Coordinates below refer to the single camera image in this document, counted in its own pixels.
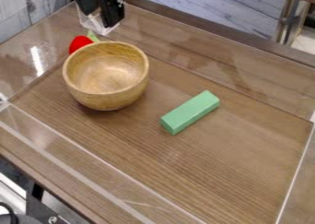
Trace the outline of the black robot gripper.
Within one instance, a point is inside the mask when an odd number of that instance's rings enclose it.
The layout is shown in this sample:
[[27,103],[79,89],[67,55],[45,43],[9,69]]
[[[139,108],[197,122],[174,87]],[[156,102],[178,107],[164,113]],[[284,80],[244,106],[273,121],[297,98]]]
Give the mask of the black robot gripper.
[[[98,0],[101,8],[102,25],[106,28],[114,27],[123,19],[122,0]],[[89,15],[98,8],[97,0],[75,0],[79,10]]]

